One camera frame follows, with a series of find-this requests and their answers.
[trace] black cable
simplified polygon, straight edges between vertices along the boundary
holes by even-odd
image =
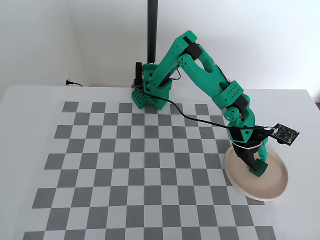
[[[166,101],[166,102],[169,102],[171,104],[173,104],[176,109],[178,109],[178,111],[180,112],[180,114],[182,116],[184,116],[186,119],[189,119],[189,120],[193,120],[193,121],[197,121],[197,122],[202,122],[202,123],[205,123],[205,124],[211,124],[211,125],[214,125],[214,126],[217,126],[217,127],[221,127],[221,128],[224,128],[224,129],[239,129],[239,130],[252,130],[252,129],[265,129],[264,126],[252,126],[252,127],[234,127],[234,126],[225,126],[225,125],[221,125],[221,124],[218,124],[218,123],[215,123],[215,122],[211,122],[211,121],[206,121],[206,120],[202,120],[202,119],[196,119],[196,118],[193,118],[193,117],[189,117],[187,115],[185,115],[181,110],[180,108],[171,100],[168,100],[168,99],[165,99],[165,98],[162,98],[162,97],[159,97],[159,96],[154,96],[154,95],[151,95],[149,93],[146,93],[142,90],[140,90],[139,88],[137,88],[137,86],[135,85],[132,85],[131,86],[132,88],[138,90],[140,93],[144,94],[144,95],[147,95],[151,98],[155,98],[155,99],[160,99],[160,100],[163,100],[163,101]]]

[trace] gray square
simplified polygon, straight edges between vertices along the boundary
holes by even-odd
[[[145,207],[143,205],[126,206],[126,228],[143,228]]]
[[[196,205],[194,186],[178,186],[180,205]]]
[[[159,152],[144,153],[144,167],[145,168],[160,168],[160,154]]]
[[[254,199],[249,198],[247,196],[245,198],[246,198],[246,202],[248,203],[248,205],[265,205],[264,201],[254,200]]]
[[[63,113],[75,113],[77,112],[79,102],[77,101],[65,101],[62,109]]]
[[[64,234],[64,240],[85,240],[86,230],[67,230]]]
[[[98,153],[82,153],[80,169],[96,169]]]
[[[102,135],[102,126],[88,126],[88,130],[86,132],[87,139],[101,139]]]
[[[72,208],[90,207],[93,187],[76,187],[71,203]]]
[[[214,205],[230,205],[226,186],[211,186],[211,194]]]
[[[91,113],[105,113],[106,103],[105,102],[93,102],[91,107]]]
[[[196,115],[187,115],[190,118],[197,119]],[[198,127],[198,122],[194,120],[190,120],[188,118],[184,118],[184,125],[186,127]]]
[[[94,176],[94,187],[106,187],[111,185],[112,169],[97,169]]]
[[[220,240],[239,240],[236,226],[219,226]]]
[[[46,159],[46,163],[44,166],[45,170],[48,169],[62,169],[62,165],[64,164],[65,159],[64,153],[50,153],[48,158]]]
[[[181,230],[183,240],[201,240],[200,227],[182,227]]]
[[[247,205],[232,205],[232,212],[236,226],[253,226],[254,222]]]
[[[184,126],[172,126],[172,136],[174,139],[186,139],[186,128]]]
[[[39,188],[33,201],[33,209],[50,209],[54,201],[56,188]]]
[[[144,205],[161,205],[161,186],[144,187]]]
[[[175,167],[177,169],[190,169],[190,156],[189,153],[175,153]]]
[[[203,153],[201,139],[188,139],[189,153]]]
[[[144,239],[163,240],[164,236],[162,232],[162,227],[145,227]]]
[[[215,139],[215,134],[212,127],[200,126],[199,131],[201,139]]]
[[[177,105],[177,107],[183,112],[182,103],[176,103],[175,105]],[[170,104],[170,113],[172,115],[180,115],[180,112],[173,104]]]
[[[193,168],[192,169],[192,179],[193,179],[193,184],[195,186],[209,186],[210,185],[207,169]]]
[[[26,231],[22,240],[43,240],[45,231]]]
[[[125,240],[125,234],[125,228],[107,228],[105,231],[105,240]]]
[[[131,138],[131,126],[117,126],[116,128],[117,139],[129,139]]]
[[[143,113],[132,113],[131,125],[132,126],[144,126],[145,125],[145,115]]]
[[[130,153],[143,153],[145,151],[145,139],[134,138],[130,140]]]
[[[174,153],[174,140],[171,138],[160,138],[159,150],[160,153]]]
[[[108,207],[90,207],[87,229],[105,229],[107,227]]]
[[[116,148],[116,139],[101,139],[99,153],[114,153]]]
[[[224,118],[222,117],[222,115],[210,115],[210,122],[225,126]]]
[[[117,126],[118,125],[118,113],[105,113],[103,119],[104,126]]]
[[[181,227],[179,205],[162,206],[162,226]]]
[[[128,186],[111,186],[109,206],[127,205]]]
[[[67,154],[79,154],[82,153],[85,146],[85,139],[70,139],[68,148],[66,149]]]
[[[255,231],[259,240],[276,240],[272,226],[255,226]]]
[[[58,125],[56,127],[55,139],[69,139],[72,132],[72,125]]]
[[[74,188],[76,186],[78,171],[76,169],[61,170],[58,188]]]
[[[73,125],[88,125],[90,119],[90,113],[88,112],[77,112],[75,114]]]
[[[227,139],[216,139],[215,142],[219,154],[225,154],[228,148],[230,148],[230,141]]]
[[[144,138],[158,139],[159,138],[158,126],[144,126]]]
[[[66,230],[70,208],[51,208],[46,231]]]
[[[144,106],[145,114],[158,114],[158,109],[151,103]]]
[[[132,103],[123,103],[121,102],[119,104],[119,113],[122,113],[122,114],[130,114],[132,113]]]
[[[198,219],[200,227],[217,227],[215,207],[213,205],[198,205]]]
[[[205,153],[204,160],[207,169],[222,169],[218,153]]]
[[[175,168],[160,169],[161,185],[177,185],[177,173]]]
[[[144,186],[145,185],[145,171],[143,168],[129,169],[129,186]]]
[[[159,126],[171,126],[171,115],[169,114],[158,114],[158,125]]]

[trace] circuit board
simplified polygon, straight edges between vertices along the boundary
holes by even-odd
[[[290,146],[299,135],[298,131],[293,130],[280,123],[275,125],[274,128],[278,130],[276,132],[273,132],[271,134],[271,137],[277,139],[278,143],[280,144],[287,144]]]

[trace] white square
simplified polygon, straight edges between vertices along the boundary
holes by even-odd
[[[178,186],[161,186],[161,204],[179,205]]]
[[[74,197],[74,187],[59,187],[55,190],[52,208],[70,208]]]
[[[104,124],[104,113],[90,113],[89,125],[102,126]]]
[[[115,153],[130,153],[130,138],[117,138],[115,140]]]
[[[207,169],[210,186],[226,186],[225,176],[222,169]]]
[[[144,186],[128,186],[127,205],[144,205],[145,199],[145,187]]]
[[[113,169],[114,168],[113,152],[99,152],[96,162],[96,169]]]
[[[149,138],[144,141],[144,152],[145,153],[159,153],[159,139]]]
[[[106,219],[107,229],[120,229],[126,227],[127,206],[109,206]]]
[[[188,153],[189,152],[188,140],[184,138],[174,138],[173,149],[175,153]]]
[[[192,178],[192,172],[190,168],[177,168],[175,171],[176,171],[176,182],[178,186],[194,185],[194,180]]]
[[[206,160],[203,153],[189,153],[192,169],[206,169]]]
[[[162,206],[145,205],[144,206],[144,227],[155,228],[162,227]]]
[[[172,152],[160,152],[160,168],[175,169],[175,154]]]
[[[218,227],[235,227],[234,213],[231,205],[214,205]]]
[[[172,114],[171,115],[171,124],[172,126],[185,126],[185,117],[180,114]]]
[[[172,139],[172,127],[171,126],[159,126],[159,139]]]
[[[86,229],[84,240],[105,240],[105,229]]]
[[[67,230],[86,229],[89,207],[71,207],[66,225]]]
[[[210,186],[194,186],[195,201],[197,205],[213,205]]]
[[[226,186],[231,205],[248,205],[246,196],[235,190],[233,186]]]
[[[145,154],[143,152],[130,152],[129,168],[143,169],[145,167]]]
[[[83,153],[98,153],[100,141],[100,138],[86,138],[84,141]]]
[[[144,185],[145,186],[160,186],[160,168],[145,168],[144,169]]]
[[[118,126],[131,126],[132,113],[119,113]]]
[[[109,186],[95,186],[92,190],[90,207],[107,207],[109,205],[109,197]]]
[[[220,233],[217,226],[201,226],[200,233],[201,240],[220,240]]]
[[[87,125],[74,125],[71,131],[71,139],[85,139],[87,136]]]
[[[66,153],[62,169],[79,169],[82,153]]]
[[[202,148],[205,154],[217,154],[218,148],[215,139],[201,139]]]
[[[188,139],[201,139],[199,127],[197,126],[186,126],[186,137]]]
[[[119,112],[119,102],[107,102],[105,104],[105,113],[118,113]]]
[[[76,179],[76,188],[92,187],[95,181],[95,169],[79,169]]]
[[[115,139],[117,138],[117,126],[102,126],[102,139]]]
[[[128,186],[128,179],[128,168],[114,168],[112,170],[111,186]]]
[[[145,126],[131,126],[131,138],[132,139],[144,139],[145,138]]]
[[[145,113],[144,114],[145,126],[158,126],[158,114]]]
[[[181,227],[199,227],[196,205],[180,205]]]
[[[213,127],[215,139],[229,139],[228,131],[222,127]]]

